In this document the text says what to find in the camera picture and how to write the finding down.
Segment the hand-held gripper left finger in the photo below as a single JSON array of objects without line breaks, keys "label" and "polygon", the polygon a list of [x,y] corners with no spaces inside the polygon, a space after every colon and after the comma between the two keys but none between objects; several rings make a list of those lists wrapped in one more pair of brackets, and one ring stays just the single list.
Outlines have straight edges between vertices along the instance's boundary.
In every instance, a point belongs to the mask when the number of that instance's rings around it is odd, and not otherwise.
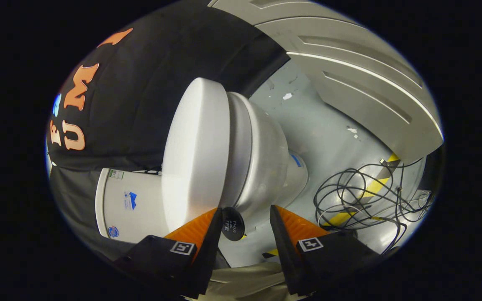
[{"label": "hand-held gripper left finger", "polygon": [[164,237],[148,235],[113,262],[116,269],[168,298],[204,295],[223,227],[213,208]]}]

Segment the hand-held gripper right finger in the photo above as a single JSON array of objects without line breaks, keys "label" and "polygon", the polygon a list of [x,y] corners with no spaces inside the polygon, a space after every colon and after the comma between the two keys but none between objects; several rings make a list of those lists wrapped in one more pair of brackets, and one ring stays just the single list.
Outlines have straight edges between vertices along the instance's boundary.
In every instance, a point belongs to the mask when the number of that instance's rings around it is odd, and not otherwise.
[{"label": "hand-held gripper right finger", "polygon": [[379,253],[354,236],[330,233],[275,204],[270,206],[269,221],[291,295],[322,291],[382,261]]}]

